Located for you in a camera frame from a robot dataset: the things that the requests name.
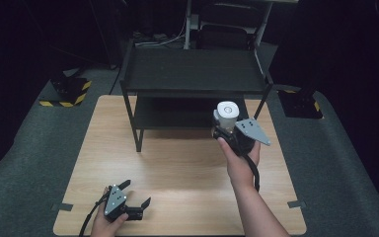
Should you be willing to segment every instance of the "wooden table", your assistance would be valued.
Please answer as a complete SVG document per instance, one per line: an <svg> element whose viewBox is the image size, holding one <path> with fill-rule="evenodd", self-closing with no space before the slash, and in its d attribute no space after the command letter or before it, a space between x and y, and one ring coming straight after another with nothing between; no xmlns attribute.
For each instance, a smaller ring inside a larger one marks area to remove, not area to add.
<svg viewBox="0 0 379 237"><path fill-rule="evenodd" d="M258 101L246 104L252 114ZM262 146L261 194L290 234L303 234L301 209L287 204L297 197L266 105L259 123L272 142ZM243 235L226 161L210 131L146 132L145 147L136 152L123 97L99 99L63 199L73 208L59 210L54 233L79 234L104 187L129 179L127 205L152 201L143 220L126 222L120 236Z"/></svg>

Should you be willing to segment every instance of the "black metal shelf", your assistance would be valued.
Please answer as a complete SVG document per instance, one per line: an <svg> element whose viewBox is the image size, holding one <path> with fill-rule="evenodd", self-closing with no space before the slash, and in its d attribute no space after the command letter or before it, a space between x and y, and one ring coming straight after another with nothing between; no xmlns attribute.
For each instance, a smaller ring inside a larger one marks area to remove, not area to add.
<svg viewBox="0 0 379 237"><path fill-rule="evenodd" d="M257 118L273 84L254 51L135 48L132 40L118 79L138 152L145 129L211 129L222 101L249 118L244 96L262 95ZM135 108L129 93L137 95Z"/></svg>

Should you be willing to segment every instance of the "white object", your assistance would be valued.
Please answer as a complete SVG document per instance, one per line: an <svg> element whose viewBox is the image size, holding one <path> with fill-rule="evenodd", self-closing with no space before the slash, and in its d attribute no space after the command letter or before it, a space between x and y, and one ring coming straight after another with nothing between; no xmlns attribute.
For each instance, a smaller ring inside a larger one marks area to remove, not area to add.
<svg viewBox="0 0 379 237"><path fill-rule="evenodd" d="M215 111L220 126L228 131L232 131L239 115L239 107L234 102L224 101L217 105Z"/></svg>

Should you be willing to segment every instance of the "lower shelf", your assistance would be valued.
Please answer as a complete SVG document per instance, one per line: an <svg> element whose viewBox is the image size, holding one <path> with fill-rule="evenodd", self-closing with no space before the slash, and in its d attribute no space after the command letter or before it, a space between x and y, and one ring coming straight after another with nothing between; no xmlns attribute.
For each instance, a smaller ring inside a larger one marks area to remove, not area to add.
<svg viewBox="0 0 379 237"><path fill-rule="evenodd" d="M210 129L213 111L222 101L233 101L240 116L248 118L242 96L232 98L137 97L134 121L137 129Z"/></svg>

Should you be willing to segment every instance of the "forearm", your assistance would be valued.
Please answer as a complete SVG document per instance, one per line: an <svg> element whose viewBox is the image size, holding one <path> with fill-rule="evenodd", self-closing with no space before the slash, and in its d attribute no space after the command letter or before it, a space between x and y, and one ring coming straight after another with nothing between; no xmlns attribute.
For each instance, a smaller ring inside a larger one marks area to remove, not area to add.
<svg viewBox="0 0 379 237"><path fill-rule="evenodd" d="M247 237L289 236L254 187L234 186L233 190Z"/></svg>

